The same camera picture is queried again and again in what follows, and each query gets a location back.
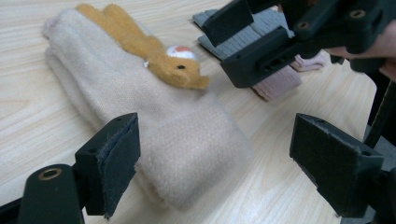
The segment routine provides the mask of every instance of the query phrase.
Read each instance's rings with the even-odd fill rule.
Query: teddy bear
[[[144,66],[162,81],[180,88],[203,90],[208,76],[201,76],[200,65],[191,49],[184,46],[166,48],[153,35],[146,35],[121,7],[111,4],[100,11],[81,4],[77,10],[98,24],[127,52],[145,60]]]

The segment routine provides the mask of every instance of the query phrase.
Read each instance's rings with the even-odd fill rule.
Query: beige sock
[[[251,159],[248,140],[213,94],[162,82],[74,9],[47,21],[43,33],[49,65],[93,127],[138,113],[136,178],[150,198],[188,209]]]

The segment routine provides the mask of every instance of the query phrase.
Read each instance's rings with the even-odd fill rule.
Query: wood grain
[[[102,8],[109,1],[85,1]],[[304,84],[271,103],[252,90],[238,90],[196,41],[195,13],[228,1],[111,1],[143,22],[166,45],[191,47],[212,76],[210,90],[230,111],[254,147],[253,163],[232,184],[210,190],[190,211],[152,204],[134,180],[110,223],[339,223],[334,211],[289,157],[297,112],[326,119],[362,139],[375,85],[351,72],[348,63],[301,73]],[[79,1],[0,2],[0,204],[22,196],[33,171],[74,163],[74,153],[94,132],[67,100],[45,63],[46,19]],[[106,223],[86,217],[87,223]]]

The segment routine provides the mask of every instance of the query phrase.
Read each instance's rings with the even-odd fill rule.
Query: folded sock
[[[47,21],[43,34],[50,67],[93,127],[138,113],[136,178],[150,199],[188,209],[251,159],[248,140],[213,94],[164,83],[76,10]]]
[[[215,9],[208,10],[193,16],[195,23],[202,27],[205,21],[214,13]],[[198,41],[208,49],[212,54],[218,57],[221,61],[234,55],[240,49],[258,40],[263,35],[275,30],[278,26],[287,28],[285,17],[283,13],[274,11],[272,9],[264,10],[253,15],[254,22],[242,29],[236,35],[232,36],[217,47],[214,47],[206,35],[198,38]],[[270,77],[262,80],[254,85],[254,89],[260,96],[267,101],[273,101],[282,96],[286,92],[298,87],[302,84],[300,76],[289,66],[272,74]]]
[[[326,59],[321,53],[310,59],[303,59],[300,55],[297,55],[295,59],[296,61],[291,63],[290,66],[298,72],[318,70],[326,65]]]

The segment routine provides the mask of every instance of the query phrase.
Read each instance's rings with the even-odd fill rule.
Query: human hand
[[[379,71],[396,81],[396,21],[392,21],[374,44],[362,54],[350,54],[345,47],[326,49],[330,54],[348,59],[386,58]]]

